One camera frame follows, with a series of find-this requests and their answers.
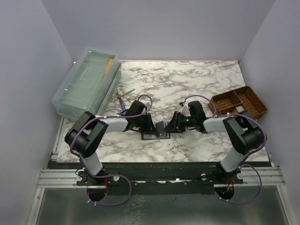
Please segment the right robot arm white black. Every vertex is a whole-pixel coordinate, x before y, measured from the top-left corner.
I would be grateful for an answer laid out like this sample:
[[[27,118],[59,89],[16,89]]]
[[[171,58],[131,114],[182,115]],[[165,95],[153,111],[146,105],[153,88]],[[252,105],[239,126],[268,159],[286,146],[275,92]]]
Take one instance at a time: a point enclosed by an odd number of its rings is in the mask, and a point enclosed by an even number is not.
[[[233,178],[241,162],[252,150],[263,146],[266,134],[257,122],[250,117],[248,111],[230,114],[224,117],[207,117],[202,104],[192,101],[187,105],[190,115],[175,111],[171,121],[164,128],[167,133],[183,133],[192,128],[200,133],[226,132],[232,147],[228,154],[218,163],[216,179],[225,184]]]

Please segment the brown leather card holder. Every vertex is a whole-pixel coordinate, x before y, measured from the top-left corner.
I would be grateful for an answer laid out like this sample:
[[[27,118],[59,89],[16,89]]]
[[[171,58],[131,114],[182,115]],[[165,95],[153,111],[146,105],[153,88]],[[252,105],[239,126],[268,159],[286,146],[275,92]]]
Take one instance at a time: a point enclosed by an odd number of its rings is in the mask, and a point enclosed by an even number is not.
[[[157,135],[153,134],[141,134],[141,140],[146,141],[146,140],[164,140],[164,139],[170,139],[171,136],[169,133],[167,133],[165,136],[160,136],[158,137]]]

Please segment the black VIP credit card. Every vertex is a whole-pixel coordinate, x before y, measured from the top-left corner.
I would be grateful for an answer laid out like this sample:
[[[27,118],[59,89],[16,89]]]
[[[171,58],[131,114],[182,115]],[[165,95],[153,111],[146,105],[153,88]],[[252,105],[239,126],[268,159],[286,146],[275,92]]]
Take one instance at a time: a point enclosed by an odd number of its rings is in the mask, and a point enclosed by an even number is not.
[[[166,132],[164,131],[165,122],[164,121],[157,122],[155,126],[157,130],[157,138],[164,137],[166,135]]]

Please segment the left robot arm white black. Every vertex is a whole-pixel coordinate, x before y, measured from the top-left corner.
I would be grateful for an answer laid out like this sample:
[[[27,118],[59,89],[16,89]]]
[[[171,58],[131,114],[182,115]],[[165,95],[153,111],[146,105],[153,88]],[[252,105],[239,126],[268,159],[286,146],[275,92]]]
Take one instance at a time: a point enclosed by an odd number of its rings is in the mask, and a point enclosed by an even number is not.
[[[103,165],[96,150],[106,133],[126,132],[138,128],[141,134],[157,134],[157,130],[148,113],[149,107],[135,100],[124,115],[97,116],[84,112],[65,135],[64,141],[72,154],[79,157],[88,171],[88,180],[93,185],[103,182]]]

